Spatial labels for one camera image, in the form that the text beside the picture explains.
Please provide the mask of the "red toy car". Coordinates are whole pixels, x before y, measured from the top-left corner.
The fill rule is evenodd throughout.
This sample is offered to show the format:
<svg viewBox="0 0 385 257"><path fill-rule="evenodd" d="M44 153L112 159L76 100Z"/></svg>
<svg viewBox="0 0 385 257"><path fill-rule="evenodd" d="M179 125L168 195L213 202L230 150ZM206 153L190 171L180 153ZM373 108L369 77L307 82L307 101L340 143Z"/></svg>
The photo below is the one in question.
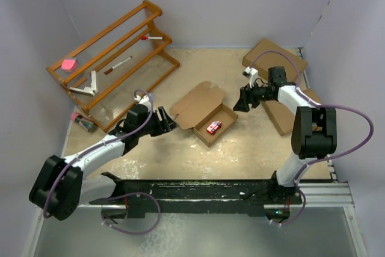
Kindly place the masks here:
<svg viewBox="0 0 385 257"><path fill-rule="evenodd" d="M212 122L207 128L206 131L211 134L215 135L217 131L222 127L222 122L221 121L214 121Z"/></svg>

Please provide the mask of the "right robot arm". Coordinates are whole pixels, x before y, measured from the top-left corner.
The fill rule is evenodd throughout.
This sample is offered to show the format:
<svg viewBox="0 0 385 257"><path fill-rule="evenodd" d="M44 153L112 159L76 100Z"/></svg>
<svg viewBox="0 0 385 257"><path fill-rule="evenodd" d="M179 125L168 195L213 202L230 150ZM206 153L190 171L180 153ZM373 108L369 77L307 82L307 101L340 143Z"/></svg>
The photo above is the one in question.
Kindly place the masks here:
<svg viewBox="0 0 385 257"><path fill-rule="evenodd" d="M276 101L294 115L291 135L292 153L276 171L276 184L267 195L273 203L282 203L289 196L287 187L294 187L306 172L311 161L321 159L336 150L336 110L322 108L321 104L302 94L299 86L286 79L284 67L268 69L268 82L257 84L258 71L246 67L242 74L249 83L239 90L239 99L233 111L243 113L256 108L261 102Z"/></svg>

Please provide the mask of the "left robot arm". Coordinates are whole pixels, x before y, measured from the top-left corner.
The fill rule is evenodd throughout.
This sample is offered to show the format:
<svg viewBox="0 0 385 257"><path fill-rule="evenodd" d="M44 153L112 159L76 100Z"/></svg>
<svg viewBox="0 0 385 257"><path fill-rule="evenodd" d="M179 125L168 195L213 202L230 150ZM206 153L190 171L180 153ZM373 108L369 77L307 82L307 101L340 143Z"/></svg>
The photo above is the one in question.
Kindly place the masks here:
<svg viewBox="0 0 385 257"><path fill-rule="evenodd" d="M141 137L157 137L175 128L177 123L163 107L154 110L136 104L101 141L64 158L50 156L32 186L29 200L43 210L45 218L57 220L68 218L82 203L105 199L117 204L124 196L117 178L106 174L92 181L87 176L128 153Z"/></svg>

